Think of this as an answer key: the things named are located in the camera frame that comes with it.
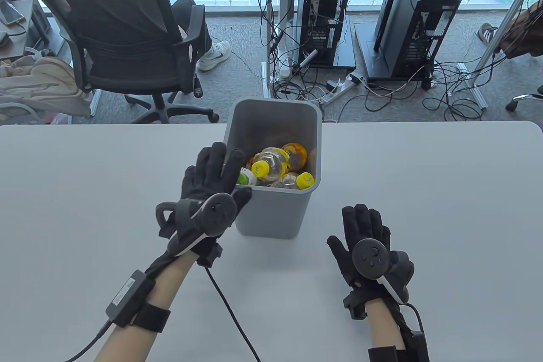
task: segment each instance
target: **gray trash bin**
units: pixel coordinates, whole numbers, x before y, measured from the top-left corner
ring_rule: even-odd
[[[236,219],[244,235],[292,239],[300,231],[311,193],[320,183],[320,110],[311,103],[244,98],[230,110],[224,142],[227,150],[256,154],[266,147],[300,143],[307,149],[305,171],[315,178],[306,190],[252,187],[251,201]]]

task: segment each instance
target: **desk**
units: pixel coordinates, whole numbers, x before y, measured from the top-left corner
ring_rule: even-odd
[[[132,271],[164,251],[155,205],[179,197],[186,166],[224,131],[0,127],[4,360],[66,360],[93,338]],[[528,122],[324,124],[322,181],[299,236],[233,228],[214,277],[262,360],[367,361],[368,324],[343,308],[349,288],[326,246],[343,234],[341,207],[364,202],[415,262],[409,291],[432,362],[540,360],[541,162]],[[252,355],[194,267],[149,361],[218,359]]]
[[[23,28],[17,24],[8,27],[0,22],[0,31],[6,31],[8,34],[17,34],[19,32],[28,31],[32,19],[33,2],[33,0],[13,1],[12,4],[15,8],[25,16],[25,20],[20,22]],[[26,34],[11,36],[8,40],[8,44],[3,48],[0,48],[0,59],[19,58],[23,56],[26,43]]]

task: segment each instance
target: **sandal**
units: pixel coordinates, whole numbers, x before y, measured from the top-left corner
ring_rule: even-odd
[[[479,28],[477,36],[485,45],[488,45],[490,44],[492,38],[494,38],[494,32],[497,29],[498,27],[493,27],[492,24],[485,22],[483,25],[481,25],[481,28]]]

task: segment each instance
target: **black pants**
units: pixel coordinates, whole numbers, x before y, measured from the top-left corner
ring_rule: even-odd
[[[196,5],[194,0],[177,0],[171,9],[173,10],[173,16],[175,22],[185,31],[188,32],[188,25],[190,24],[190,13],[192,12],[192,6]],[[212,44],[209,31],[207,30],[207,24],[205,26],[205,52],[211,49]]]

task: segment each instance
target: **white sneaker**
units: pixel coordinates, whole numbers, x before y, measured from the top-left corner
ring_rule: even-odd
[[[228,41],[214,42],[211,44],[211,49],[196,62],[196,67],[201,71],[209,71],[219,62],[227,60],[230,52],[232,52],[232,47]]]

